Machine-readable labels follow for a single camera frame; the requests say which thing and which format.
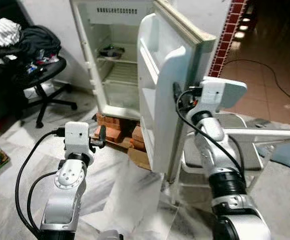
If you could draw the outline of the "white fridge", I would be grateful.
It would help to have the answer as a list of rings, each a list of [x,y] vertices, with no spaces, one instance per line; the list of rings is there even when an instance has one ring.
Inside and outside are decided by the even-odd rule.
[[[70,0],[90,83],[103,115],[137,121],[139,110],[108,105],[103,82],[135,83],[138,88],[137,37],[142,18],[153,12],[151,0]],[[97,61],[106,46],[122,47],[122,59],[137,64]]]

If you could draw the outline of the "red brick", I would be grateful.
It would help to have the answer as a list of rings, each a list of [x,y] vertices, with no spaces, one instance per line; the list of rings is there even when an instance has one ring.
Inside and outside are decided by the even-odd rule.
[[[105,116],[101,113],[95,115],[95,119],[100,126],[106,126],[106,128],[111,128],[113,130],[121,131],[121,119],[112,116]]]
[[[132,148],[142,151],[144,153],[146,152],[146,146],[143,140],[142,128],[139,125],[135,126],[135,128],[133,129],[130,143],[131,143]]]
[[[132,147],[131,135],[126,130],[119,130],[106,126],[106,142],[121,146],[123,148]]]

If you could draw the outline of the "black office chair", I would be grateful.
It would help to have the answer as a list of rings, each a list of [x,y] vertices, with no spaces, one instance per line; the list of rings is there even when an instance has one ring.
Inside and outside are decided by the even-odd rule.
[[[50,104],[70,106],[72,110],[78,109],[75,102],[69,102],[56,97],[63,92],[71,93],[73,86],[64,84],[60,89],[47,94],[42,83],[53,79],[65,70],[67,60],[57,57],[57,62],[38,65],[35,70],[28,73],[28,66],[20,66],[17,61],[10,61],[8,64],[0,64],[0,90],[3,91],[3,100],[10,108],[10,112],[17,117],[23,116],[23,110],[40,105],[39,116],[36,119],[36,128],[44,126],[43,118],[47,106]]]

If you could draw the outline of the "white fridge door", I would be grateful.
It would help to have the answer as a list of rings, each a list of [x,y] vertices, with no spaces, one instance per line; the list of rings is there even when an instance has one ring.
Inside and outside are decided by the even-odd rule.
[[[167,0],[152,0],[136,39],[140,124],[151,170],[169,178],[184,126],[175,112],[174,84],[184,90],[209,70],[215,36],[200,30]]]

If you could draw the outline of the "black clothing pile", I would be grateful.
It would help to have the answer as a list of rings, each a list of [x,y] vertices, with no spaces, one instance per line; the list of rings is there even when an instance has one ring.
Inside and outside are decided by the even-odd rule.
[[[60,39],[42,25],[32,25],[21,30],[18,46],[31,59],[57,55],[62,49]]]

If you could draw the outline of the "white fridge shelf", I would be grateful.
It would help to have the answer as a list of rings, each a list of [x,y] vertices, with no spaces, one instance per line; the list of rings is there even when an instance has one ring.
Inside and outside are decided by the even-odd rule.
[[[137,61],[130,60],[130,59],[122,59],[121,57],[99,56],[99,57],[97,57],[97,61],[113,62],[113,63],[125,63],[125,64],[137,64]]]

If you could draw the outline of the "white grey striped cloth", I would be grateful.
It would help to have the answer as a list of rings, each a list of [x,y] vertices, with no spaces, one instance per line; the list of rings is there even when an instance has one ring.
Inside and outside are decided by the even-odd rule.
[[[21,39],[22,27],[10,19],[0,19],[0,47],[7,47],[18,43]]]

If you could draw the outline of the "clear fridge crisper drawer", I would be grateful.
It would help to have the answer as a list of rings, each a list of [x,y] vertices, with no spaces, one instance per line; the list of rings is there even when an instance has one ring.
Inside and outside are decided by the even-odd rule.
[[[137,84],[109,80],[103,82],[103,89],[108,105],[133,110],[139,109]]]

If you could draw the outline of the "grey white folding chair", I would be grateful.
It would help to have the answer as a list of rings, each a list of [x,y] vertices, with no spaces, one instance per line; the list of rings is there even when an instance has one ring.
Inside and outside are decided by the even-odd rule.
[[[246,86],[246,89],[242,95],[239,94],[237,90],[227,89],[226,93],[223,94],[220,112],[214,113],[214,117],[218,119],[225,133],[231,138],[228,142],[229,148],[231,150],[236,149],[233,142],[234,140],[239,144],[241,153],[235,153],[234,155],[235,157],[243,156],[243,170],[248,188],[254,184],[255,176],[257,176],[264,167],[264,162],[261,159],[258,147],[271,143],[290,143],[290,128],[272,129],[249,127],[240,116],[222,113],[223,108],[236,105],[243,98],[247,91],[247,85],[245,83],[243,84]],[[204,167],[206,161],[202,157],[203,152],[197,147],[193,128],[189,128],[190,132],[186,135],[185,140],[190,142],[191,147],[189,151],[184,151],[180,156],[180,170],[187,174],[202,176],[202,178],[206,179],[206,187],[210,189],[207,178],[208,172]]]

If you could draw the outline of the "brown cardboard piece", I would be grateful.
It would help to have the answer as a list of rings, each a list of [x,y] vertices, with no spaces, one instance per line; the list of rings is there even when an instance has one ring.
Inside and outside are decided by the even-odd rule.
[[[127,155],[131,162],[141,169],[151,170],[148,155],[145,151],[136,150],[134,148],[127,149]]]

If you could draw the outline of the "silver metal bowl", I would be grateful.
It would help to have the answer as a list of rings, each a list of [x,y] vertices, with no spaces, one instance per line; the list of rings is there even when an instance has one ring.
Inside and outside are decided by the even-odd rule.
[[[121,46],[109,45],[99,50],[99,56],[106,60],[119,60],[125,51]]]

